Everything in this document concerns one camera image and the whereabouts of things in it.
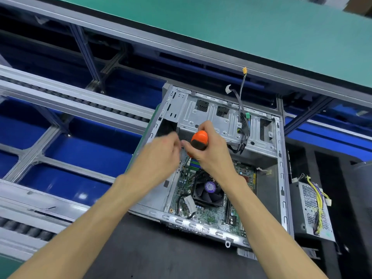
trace round purple sticker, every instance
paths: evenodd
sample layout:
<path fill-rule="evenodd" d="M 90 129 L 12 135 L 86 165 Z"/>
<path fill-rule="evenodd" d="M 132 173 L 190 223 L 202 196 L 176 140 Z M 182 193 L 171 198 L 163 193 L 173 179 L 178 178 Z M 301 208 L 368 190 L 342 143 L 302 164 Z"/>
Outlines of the round purple sticker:
<path fill-rule="evenodd" d="M 214 193 L 216 191 L 216 184 L 214 184 L 212 181 L 208 181 L 205 183 L 204 188 L 208 193 Z"/>

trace orange and black handle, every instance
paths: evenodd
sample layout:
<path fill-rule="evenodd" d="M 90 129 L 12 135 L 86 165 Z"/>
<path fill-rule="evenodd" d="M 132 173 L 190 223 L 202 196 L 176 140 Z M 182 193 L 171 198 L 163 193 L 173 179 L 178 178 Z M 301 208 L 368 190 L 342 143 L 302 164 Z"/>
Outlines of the orange and black handle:
<path fill-rule="evenodd" d="M 196 132 L 191 138 L 190 143 L 195 149 L 205 150 L 208 146 L 208 134 L 204 130 Z"/>

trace forearm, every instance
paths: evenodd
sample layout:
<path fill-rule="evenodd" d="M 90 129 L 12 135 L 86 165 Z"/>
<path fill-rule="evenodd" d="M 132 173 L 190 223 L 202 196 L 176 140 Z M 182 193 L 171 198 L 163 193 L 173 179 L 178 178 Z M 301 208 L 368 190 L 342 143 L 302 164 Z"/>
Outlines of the forearm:
<path fill-rule="evenodd" d="M 326 278 L 262 202 L 234 175 L 224 188 L 237 210 L 260 264 L 269 278 Z"/>
<path fill-rule="evenodd" d="M 119 176 L 114 185 L 79 219 L 36 252 L 15 278 L 82 278 L 128 209 L 146 194 L 145 186 Z"/>

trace human arm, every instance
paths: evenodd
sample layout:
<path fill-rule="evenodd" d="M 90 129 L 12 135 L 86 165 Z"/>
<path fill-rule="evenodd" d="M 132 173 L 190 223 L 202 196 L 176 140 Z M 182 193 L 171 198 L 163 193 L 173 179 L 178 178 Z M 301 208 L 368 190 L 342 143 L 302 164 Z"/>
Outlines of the human arm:
<path fill-rule="evenodd" d="M 245 179 L 235 172 L 226 141 L 216 133 L 212 123 L 204 122 L 199 130 L 208 134 L 206 150 L 199 151 L 187 141 L 181 141 L 182 145 L 229 197 L 268 278 L 327 278 L 265 208 Z"/>
<path fill-rule="evenodd" d="M 118 176 L 86 213 L 9 278 L 82 278 L 128 209 L 168 178 L 179 161 L 180 141 L 175 132 L 155 138 L 144 146 L 127 173 Z"/>

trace cooling fan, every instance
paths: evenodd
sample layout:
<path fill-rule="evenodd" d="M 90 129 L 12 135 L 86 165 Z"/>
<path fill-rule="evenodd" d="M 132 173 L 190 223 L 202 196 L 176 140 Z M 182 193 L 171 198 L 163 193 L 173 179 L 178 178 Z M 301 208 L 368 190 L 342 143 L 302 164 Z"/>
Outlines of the cooling fan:
<path fill-rule="evenodd" d="M 199 170 L 196 174 L 194 184 L 192 198 L 195 202 L 216 207 L 224 204 L 224 192 L 221 186 L 213 181 L 207 172 Z"/>

